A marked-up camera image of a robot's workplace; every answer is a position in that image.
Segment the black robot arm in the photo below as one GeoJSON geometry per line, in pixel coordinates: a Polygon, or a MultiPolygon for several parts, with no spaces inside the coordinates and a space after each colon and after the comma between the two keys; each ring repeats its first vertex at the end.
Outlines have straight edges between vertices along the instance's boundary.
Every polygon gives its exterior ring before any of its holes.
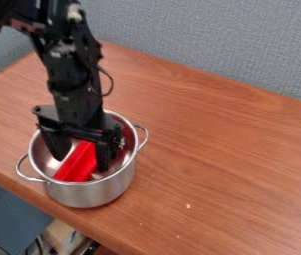
{"type": "Polygon", "coordinates": [[[74,138],[96,146],[98,171],[108,170],[122,143],[120,125],[103,109],[102,44],[94,38],[79,0],[0,0],[0,32],[30,37],[47,70],[54,102],[34,107],[48,151],[63,160],[74,138]]]}

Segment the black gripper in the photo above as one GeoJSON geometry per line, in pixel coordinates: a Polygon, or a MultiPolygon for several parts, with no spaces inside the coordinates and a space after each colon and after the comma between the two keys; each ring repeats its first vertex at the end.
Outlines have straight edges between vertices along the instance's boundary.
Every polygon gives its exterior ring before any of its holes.
{"type": "Polygon", "coordinates": [[[92,92],[56,94],[52,105],[36,105],[39,131],[52,157],[62,161],[72,147],[71,138],[95,143],[98,172],[106,172],[122,146],[122,125],[103,109],[92,92]]]}

